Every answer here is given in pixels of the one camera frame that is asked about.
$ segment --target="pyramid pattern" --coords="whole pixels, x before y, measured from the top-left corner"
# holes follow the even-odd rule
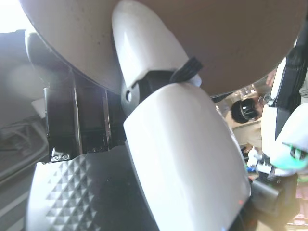
[[[94,195],[88,188],[90,168],[84,156],[60,163],[48,181],[53,188],[47,196],[50,210],[46,218],[51,231],[100,231],[93,223],[96,211],[91,207]]]

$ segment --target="brown round object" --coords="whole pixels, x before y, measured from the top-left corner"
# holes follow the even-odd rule
[[[44,40],[84,75],[120,93],[111,15],[118,0],[20,0]],[[205,66],[202,87],[230,92],[262,78],[292,48],[306,0],[140,0]]]

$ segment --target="screw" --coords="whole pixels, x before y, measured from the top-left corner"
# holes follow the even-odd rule
[[[55,155],[55,156],[53,156],[52,157],[52,159],[51,160],[53,160],[53,161],[57,161],[57,160],[59,160],[59,157],[57,156],[57,155]]]

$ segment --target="white line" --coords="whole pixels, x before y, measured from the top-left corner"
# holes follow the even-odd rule
[[[0,210],[0,218],[3,217],[3,215],[7,214],[9,211],[11,211],[16,206],[18,206],[24,200],[26,200],[28,198],[28,195],[29,195],[29,192],[22,194],[20,197],[16,198],[14,201],[12,201],[7,206],[5,206],[2,210]]]
[[[13,224],[10,228],[8,228],[6,231],[20,231],[24,228],[24,218],[21,218],[19,221],[17,221],[15,224]]]

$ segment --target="black cap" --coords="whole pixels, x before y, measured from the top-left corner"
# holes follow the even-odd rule
[[[240,124],[257,118],[258,112],[255,109],[255,101],[253,99],[236,101],[231,107],[231,116],[234,121]]]

